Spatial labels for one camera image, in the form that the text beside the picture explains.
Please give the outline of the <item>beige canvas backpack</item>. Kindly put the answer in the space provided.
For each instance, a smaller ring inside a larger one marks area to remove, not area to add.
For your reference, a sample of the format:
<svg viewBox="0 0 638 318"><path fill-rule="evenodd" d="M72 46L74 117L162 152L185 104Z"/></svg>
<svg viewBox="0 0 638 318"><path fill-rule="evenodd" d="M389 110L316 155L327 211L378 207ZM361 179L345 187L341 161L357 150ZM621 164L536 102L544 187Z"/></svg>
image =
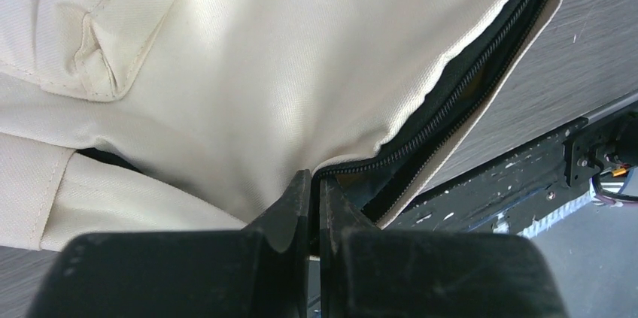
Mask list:
<svg viewBox="0 0 638 318"><path fill-rule="evenodd" d="M1 0L1 243L239 229L299 170L380 227L562 0Z"/></svg>

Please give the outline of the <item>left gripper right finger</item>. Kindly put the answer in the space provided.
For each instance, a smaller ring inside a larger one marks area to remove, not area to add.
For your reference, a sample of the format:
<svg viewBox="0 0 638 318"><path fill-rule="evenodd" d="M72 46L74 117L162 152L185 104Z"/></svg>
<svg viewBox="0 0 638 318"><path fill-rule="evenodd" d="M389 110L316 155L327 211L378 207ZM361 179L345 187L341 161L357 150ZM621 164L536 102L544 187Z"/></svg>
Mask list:
<svg viewBox="0 0 638 318"><path fill-rule="evenodd" d="M382 230L320 182L325 317L566 317L548 265L515 235Z"/></svg>

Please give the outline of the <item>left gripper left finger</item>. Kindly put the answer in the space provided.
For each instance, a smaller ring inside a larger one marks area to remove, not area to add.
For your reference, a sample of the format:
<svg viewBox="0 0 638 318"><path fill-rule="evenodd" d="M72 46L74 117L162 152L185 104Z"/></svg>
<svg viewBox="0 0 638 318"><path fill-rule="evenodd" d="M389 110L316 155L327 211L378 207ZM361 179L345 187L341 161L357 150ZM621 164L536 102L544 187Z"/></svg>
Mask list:
<svg viewBox="0 0 638 318"><path fill-rule="evenodd" d="M91 233L44 278L30 317L304 317L311 175L240 230Z"/></svg>

